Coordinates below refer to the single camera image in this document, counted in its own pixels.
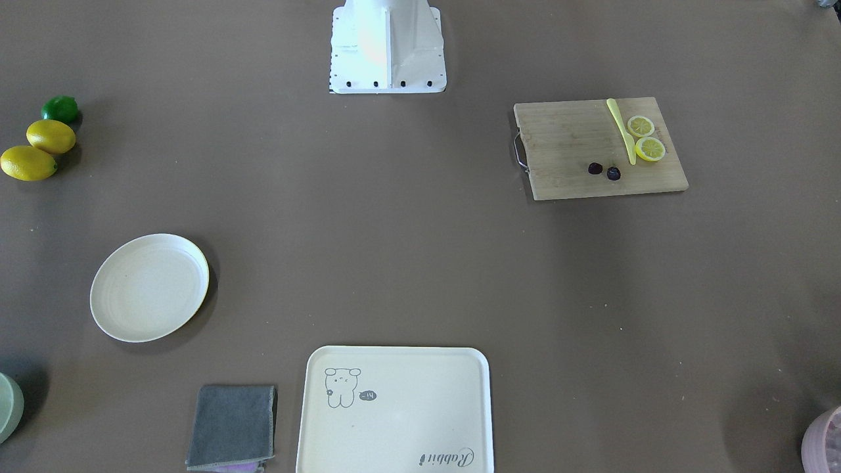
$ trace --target folded cloth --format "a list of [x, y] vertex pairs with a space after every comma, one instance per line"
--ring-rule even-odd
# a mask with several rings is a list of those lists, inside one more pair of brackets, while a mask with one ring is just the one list
[[253, 473], [274, 457], [274, 386], [198, 390], [187, 471]]

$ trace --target cartoon bear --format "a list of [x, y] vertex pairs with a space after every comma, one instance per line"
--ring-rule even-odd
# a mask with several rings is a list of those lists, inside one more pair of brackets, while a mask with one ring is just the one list
[[327, 388], [327, 404], [336, 408], [339, 406], [350, 407], [353, 398], [356, 396], [354, 390], [359, 384], [359, 376], [362, 370], [359, 368], [328, 368], [324, 370], [325, 386]]

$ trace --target cutting board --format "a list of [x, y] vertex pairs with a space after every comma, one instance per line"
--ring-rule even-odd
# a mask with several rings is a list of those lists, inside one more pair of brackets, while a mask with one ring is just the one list
[[[648, 194], [687, 190], [689, 183], [654, 97], [618, 98], [622, 123], [634, 115], [654, 122], [653, 136], [663, 142], [666, 156], [658, 162], [628, 162], [625, 142], [605, 100], [515, 104], [514, 116], [526, 152], [528, 177], [535, 200], [577, 199], [606, 195]], [[591, 162], [602, 174], [589, 174]], [[611, 181], [607, 168], [619, 168]]]

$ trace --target dark berry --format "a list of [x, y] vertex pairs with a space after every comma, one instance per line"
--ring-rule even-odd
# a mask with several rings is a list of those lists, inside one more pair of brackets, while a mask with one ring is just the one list
[[618, 181], [619, 178], [621, 178], [621, 177], [622, 177], [622, 175], [619, 172], [618, 167], [611, 166], [611, 167], [607, 168], [607, 178], [610, 179], [611, 181]]

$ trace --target yellow knife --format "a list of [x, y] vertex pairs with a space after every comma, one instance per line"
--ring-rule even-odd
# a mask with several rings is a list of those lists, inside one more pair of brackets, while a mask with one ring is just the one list
[[619, 127], [619, 134], [622, 135], [622, 139], [625, 140], [625, 151], [628, 151], [628, 161], [632, 166], [635, 166], [637, 164], [637, 155], [633, 150], [633, 138], [631, 138], [631, 135], [625, 130], [625, 124], [622, 123], [622, 115], [619, 113], [619, 105], [616, 103], [615, 99], [608, 98], [607, 108], [610, 109], [611, 115], [613, 115], [613, 120], [616, 122], [616, 126]]

